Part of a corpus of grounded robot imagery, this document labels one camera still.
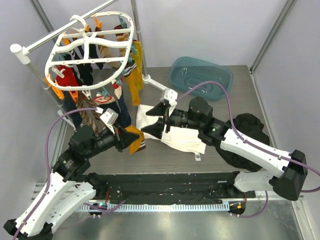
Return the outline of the yellow sock striped cuff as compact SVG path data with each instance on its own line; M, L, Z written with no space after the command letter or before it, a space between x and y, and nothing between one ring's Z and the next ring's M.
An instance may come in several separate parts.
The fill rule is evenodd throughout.
M139 135L138 139L136 139L130 146L129 146L129 153L132 155L136 152L142 151L146 148L146 143L145 143L145 136L144 133L136 128L133 125L130 125L125 128L128 132L134 133Z

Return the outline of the white oval clip hanger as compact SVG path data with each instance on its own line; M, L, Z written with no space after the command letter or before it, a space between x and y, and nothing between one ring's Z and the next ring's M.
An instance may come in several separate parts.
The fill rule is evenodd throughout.
M119 18L119 22L121 24L121 29L112 29L112 30L102 30L102 31L94 31L94 32L86 32L87 22L85 19L79 15L73 15L71 17L72 20L80 22L83 27L80 29L76 29L77 33L67 34L63 31L59 36L55 43L55 46L52 48L50 56L45 64L45 81L51 87L55 87L61 91L90 91L98 88L102 88L107 84L110 84L113 80L115 80L120 74L123 73L125 66L128 63L128 60L131 58L131 51L133 46L133 37L135 34L135 26L132 18L124 12L120 11L105 11L98 12L90 15L90 18L97 20L97 17L109 17L109 16L117 16ZM115 35L115 34L128 34L128 39L125 41L117 41L117 40L108 40L106 38L102 38L101 36L105 35ZM124 56L119 57L91 57L90 46L102 46L109 49L123 49L125 50ZM54 56L57 54L65 54L70 53L72 50L75 50L77 47L82 47L83 49L83 57L80 59L74 60L59 60L55 61ZM120 63L119 68L113 73L112 76L107 79L100 81L93 85L82 85L75 86L72 83L66 83L65 85L58 84L55 80L52 79L51 73L54 73L55 76L59 76L65 78L66 75L64 72L65 69L59 70L58 67L73 67L74 65L79 64L96 64L96 63Z

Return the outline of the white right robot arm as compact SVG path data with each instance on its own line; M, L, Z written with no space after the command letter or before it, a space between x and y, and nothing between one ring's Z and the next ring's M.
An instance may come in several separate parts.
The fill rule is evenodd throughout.
M303 152L279 150L233 129L213 116L213 108L202 97L192 99L188 111L171 110L170 102L162 100L146 115L158 119L154 124L142 127L141 131L158 139L172 127L197 130L197 137L207 146L237 154L267 170L265 174L238 173L225 186L230 197L236 198L248 191L273 191L286 200L298 200L308 175Z

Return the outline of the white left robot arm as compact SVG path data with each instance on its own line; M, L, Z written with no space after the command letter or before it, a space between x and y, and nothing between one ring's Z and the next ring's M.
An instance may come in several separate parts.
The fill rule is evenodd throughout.
M97 173L84 176L89 159L115 147L119 152L139 139L119 125L95 135L90 126L78 127L69 147L50 170L49 180L24 213L7 220L3 228L18 240L50 240L62 223L81 205L102 199L107 183Z

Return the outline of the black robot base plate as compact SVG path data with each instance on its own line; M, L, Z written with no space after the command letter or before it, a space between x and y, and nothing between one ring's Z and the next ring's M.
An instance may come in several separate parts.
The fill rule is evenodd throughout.
M220 204L226 199L254 199L258 192L234 186L238 171L191 173L101 174L98 199L126 205Z

